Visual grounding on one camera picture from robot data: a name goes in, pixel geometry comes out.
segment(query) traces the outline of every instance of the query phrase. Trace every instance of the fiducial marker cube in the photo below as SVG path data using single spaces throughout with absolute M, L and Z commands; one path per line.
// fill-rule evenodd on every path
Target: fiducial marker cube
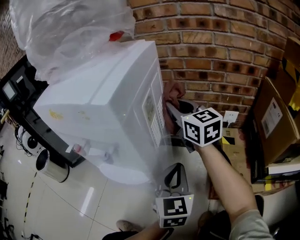
M 194 195 L 156 198 L 160 228 L 185 225 L 192 212 L 193 200 Z
M 223 117 L 213 108 L 182 117 L 184 138 L 204 147 L 222 137 Z

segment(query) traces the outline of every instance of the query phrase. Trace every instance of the yellow object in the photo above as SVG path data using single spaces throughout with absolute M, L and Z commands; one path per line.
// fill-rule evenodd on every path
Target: yellow object
M 222 144 L 230 144 L 224 137 L 222 137 Z
M 292 107 L 293 110 L 299 111 L 300 110 L 300 72 L 296 69 L 296 67 L 286 58 L 282 59 L 282 62 L 280 64 L 280 67 L 288 74 L 290 75 L 293 80 L 295 81 L 297 87 L 296 91 L 294 92 L 291 101 L 289 103 L 289 106 Z
M 64 118 L 62 116 L 62 114 L 57 113 L 57 112 L 53 112 L 51 109 L 49 109 L 49 113 L 50 113 L 50 116 L 53 117 L 54 119 L 62 120 Z
M 1 124 L 3 124 L 3 123 L 5 122 L 5 120 L 6 120 L 6 118 L 9 117 L 9 113 L 10 113 L 9 110 L 7 110 L 7 111 L 5 112 L 5 114 L 3 115 L 2 119 L 1 119 Z
M 271 179 L 271 178 L 272 178 L 271 176 L 267 176 L 265 179 L 267 180 L 267 179 Z M 266 181 L 266 184 L 265 184 L 265 186 L 264 186 L 264 189 L 265 189 L 266 191 L 272 190 L 272 183 L 271 183 L 270 180 L 269 180 L 269 181 Z

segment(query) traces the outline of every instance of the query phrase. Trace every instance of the clear plastic wrap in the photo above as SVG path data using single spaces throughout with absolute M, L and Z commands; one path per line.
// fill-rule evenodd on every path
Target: clear plastic wrap
M 116 51 L 112 33 L 133 36 L 135 19 L 120 0 L 11 0 L 13 32 L 39 80 L 62 81 L 102 53 Z

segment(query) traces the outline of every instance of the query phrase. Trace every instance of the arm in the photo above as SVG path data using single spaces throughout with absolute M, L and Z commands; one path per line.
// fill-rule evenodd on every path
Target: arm
M 231 223 L 244 212 L 257 209 L 249 184 L 212 144 L 203 148 L 195 146 L 195 149 L 203 160 Z

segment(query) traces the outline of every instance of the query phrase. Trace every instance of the cable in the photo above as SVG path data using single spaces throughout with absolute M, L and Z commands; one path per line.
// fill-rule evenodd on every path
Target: cable
M 19 131 L 19 128 L 21 127 L 21 125 L 17 125 L 16 128 L 15 128 L 15 138 L 16 138 L 16 142 L 15 142 L 15 147 L 18 149 L 18 150 L 24 150 L 25 151 L 25 154 L 28 156 L 28 157 L 32 157 L 32 153 L 29 152 L 23 145 L 23 142 L 22 142 L 22 139 L 21 137 L 23 136 L 23 134 L 26 132 L 25 128 L 23 128 L 23 131 L 21 133 L 21 136 L 18 135 L 18 131 Z

